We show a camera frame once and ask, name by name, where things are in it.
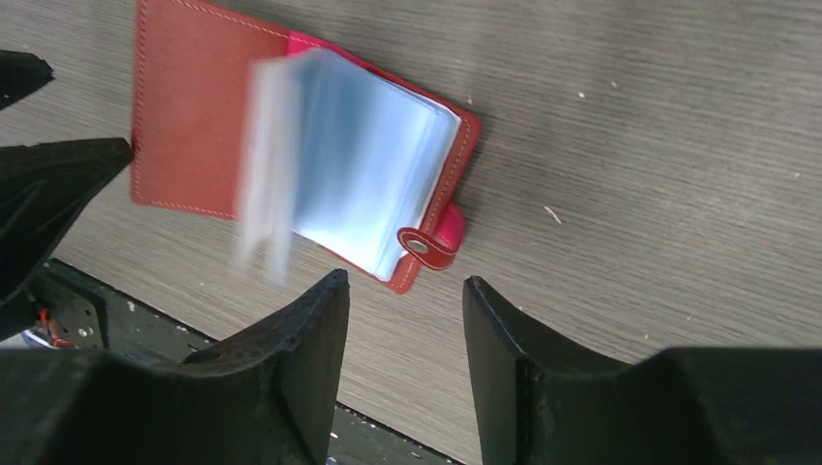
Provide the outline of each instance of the red leather card holder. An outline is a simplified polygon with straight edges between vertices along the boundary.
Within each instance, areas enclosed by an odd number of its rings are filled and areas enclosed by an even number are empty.
[[[476,116],[332,44],[202,0],[138,0],[137,8],[135,203],[235,219],[249,65],[325,47],[461,119],[423,223],[397,232],[408,254],[382,283],[404,294],[421,266],[439,270],[451,264],[464,233],[464,218],[451,197],[480,134]]]

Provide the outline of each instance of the snap button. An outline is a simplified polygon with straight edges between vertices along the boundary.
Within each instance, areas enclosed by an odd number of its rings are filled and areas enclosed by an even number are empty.
[[[407,242],[408,248],[417,252],[418,254],[427,254],[428,246],[416,239],[411,239]]]

